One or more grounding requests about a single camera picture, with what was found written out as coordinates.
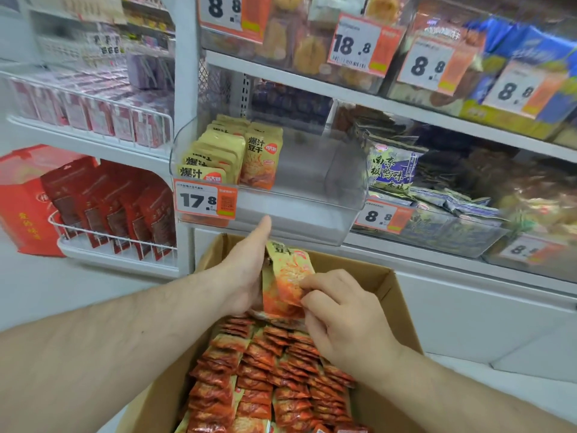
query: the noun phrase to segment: price tag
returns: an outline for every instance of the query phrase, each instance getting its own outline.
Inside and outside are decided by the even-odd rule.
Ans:
[[[474,57],[474,51],[465,45],[418,36],[397,80],[452,96]]]
[[[495,82],[483,105],[536,118],[566,80],[566,74],[547,72],[513,60]]]
[[[529,264],[542,264],[552,255],[566,248],[566,245],[522,234],[499,254],[509,260]]]
[[[198,19],[208,29],[262,44],[270,0],[198,0]]]
[[[404,32],[341,13],[327,62],[384,77]]]
[[[357,216],[355,225],[400,234],[413,211],[411,208],[399,207],[370,197]]]
[[[177,211],[228,220],[236,217],[236,188],[177,179],[173,181],[174,206]]]

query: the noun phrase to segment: cardboard box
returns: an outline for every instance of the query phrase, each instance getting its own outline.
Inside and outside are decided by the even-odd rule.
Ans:
[[[242,237],[219,236],[201,259],[197,271],[209,269],[228,254]],[[413,322],[392,269],[319,252],[308,251],[315,271],[345,269],[358,283],[379,298],[392,332],[399,342],[422,353]],[[177,416],[191,389],[187,375],[191,364],[208,344],[211,329],[175,361],[126,409],[117,433],[173,433]],[[351,392],[355,421],[374,428],[375,433],[422,433],[424,430],[371,389],[358,385]]]

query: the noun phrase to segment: person's left arm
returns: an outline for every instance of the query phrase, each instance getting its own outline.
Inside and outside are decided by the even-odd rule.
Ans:
[[[258,293],[265,217],[212,269],[0,333],[0,431],[93,433]]]

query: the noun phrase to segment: hand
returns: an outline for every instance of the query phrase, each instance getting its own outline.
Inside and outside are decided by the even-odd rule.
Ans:
[[[254,231],[237,243],[222,263],[215,267],[221,271],[219,278],[222,284],[227,286],[221,309],[224,316],[246,312],[258,296],[264,250],[271,227],[270,217],[264,216]]]
[[[402,352],[379,299],[342,269],[315,274],[301,281],[305,324],[321,355],[374,386],[395,369]]]

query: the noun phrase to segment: barcode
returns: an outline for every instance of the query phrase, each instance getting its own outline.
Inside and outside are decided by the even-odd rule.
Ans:
[[[234,211],[234,197],[222,196],[220,198],[220,207],[224,211]]]
[[[331,56],[331,60],[333,62],[339,63],[341,65],[348,65],[350,67],[360,68],[362,70],[366,70],[366,64],[364,62],[360,62],[358,60],[347,59],[346,57],[341,57],[338,55],[333,54]]]

